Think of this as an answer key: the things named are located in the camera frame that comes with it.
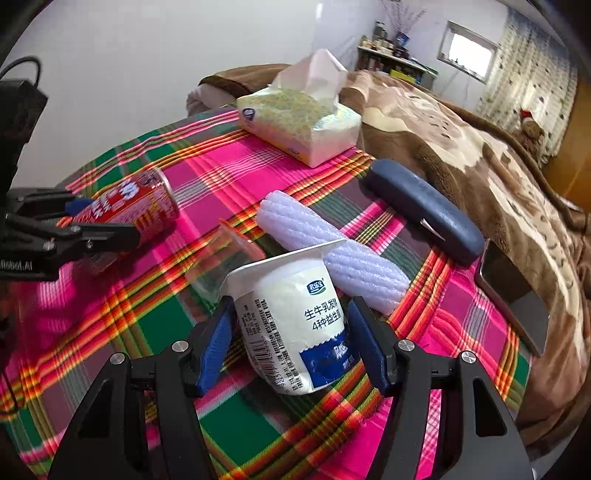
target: teddy bear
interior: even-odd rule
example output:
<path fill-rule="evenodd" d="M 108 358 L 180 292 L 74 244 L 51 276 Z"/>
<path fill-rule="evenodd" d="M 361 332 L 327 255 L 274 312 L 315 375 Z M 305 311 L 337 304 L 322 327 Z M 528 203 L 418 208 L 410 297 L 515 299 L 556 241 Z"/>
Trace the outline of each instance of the teddy bear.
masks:
<path fill-rule="evenodd" d="M 545 133 L 542 127 L 534 120 L 529 110 L 521 110 L 521 129 L 516 130 L 513 136 L 529 152 L 538 166 L 540 166 L 540 150 Z"/>

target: blue gripper pad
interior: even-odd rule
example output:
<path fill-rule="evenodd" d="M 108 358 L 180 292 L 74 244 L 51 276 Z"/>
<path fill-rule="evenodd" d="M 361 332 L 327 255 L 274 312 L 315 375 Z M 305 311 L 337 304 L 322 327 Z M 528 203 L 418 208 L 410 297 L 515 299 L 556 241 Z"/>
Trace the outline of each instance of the blue gripper pad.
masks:
<path fill-rule="evenodd" d="M 86 198 L 76 199 L 72 200 L 71 202 L 67 202 L 66 213 L 70 216 L 76 216 L 78 215 L 78 213 L 80 213 L 82 210 L 88 207 L 92 202 L 94 202 L 93 199 Z"/>
<path fill-rule="evenodd" d="M 362 297 L 349 302 L 347 320 L 350 341 L 361 355 L 369 381 L 384 397 L 391 396 L 397 383 L 394 331 L 376 320 Z"/>
<path fill-rule="evenodd" d="M 236 310 L 232 298 L 224 297 L 213 316 L 203 322 L 198 347 L 193 349 L 199 370 L 196 380 L 199 397 L 204 397 L 219 378 L 224 357 L 232 340 L 232 326 L 235 317 Z"/>

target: curtain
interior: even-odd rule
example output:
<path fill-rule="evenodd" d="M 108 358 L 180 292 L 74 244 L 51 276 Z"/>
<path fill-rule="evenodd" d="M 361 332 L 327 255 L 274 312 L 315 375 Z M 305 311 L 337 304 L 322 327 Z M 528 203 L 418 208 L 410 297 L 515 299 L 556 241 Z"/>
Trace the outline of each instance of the curtain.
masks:
<path fill-rule="evenodd" d="M 530 110 L 544 129 L 541 164 L 560 149 L 577 90 L 577 69 L 557 40 L 513 8 L 499 42 L 479 115 L 512 132 L 519 110 Z"/>

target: brown blanket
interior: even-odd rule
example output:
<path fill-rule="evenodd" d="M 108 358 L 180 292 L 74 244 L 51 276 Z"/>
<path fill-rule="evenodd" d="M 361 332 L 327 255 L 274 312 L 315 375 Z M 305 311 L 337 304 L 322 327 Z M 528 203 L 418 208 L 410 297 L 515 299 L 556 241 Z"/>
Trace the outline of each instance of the brown blanket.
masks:
<path fill-rule="evenodd" d="M 240 96 L 266 87 L 280 68 L 243 67 L 202 83 Z M 466 212 L 548 306 L 547 350 L 534 360 L 517 419 L 525 444 L 548 451 L 591 403 L 590 216 L 564 205 L 512 136 L 415 86 L 354 72 L 340 101 L 362 115 L 361 148 L 399 161 Z"/>

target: soda can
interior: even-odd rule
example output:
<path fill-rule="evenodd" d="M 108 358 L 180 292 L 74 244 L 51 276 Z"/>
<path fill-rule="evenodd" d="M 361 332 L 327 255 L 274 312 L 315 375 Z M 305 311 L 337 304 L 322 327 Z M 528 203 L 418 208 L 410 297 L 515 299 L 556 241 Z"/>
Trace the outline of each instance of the soda can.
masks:
<path fill-rule="evenodd" d="M 178 218 L 168 179 L 158 167 L 135 173 L 104 192 L 78 213 L 72 224 L 133 223 L 139 230 L 139 244 L 152 240 L 169 228 Z M 94 274 L 105 271 L 125 253 L 102 252 L 88 257 L 88 267 Z"/>

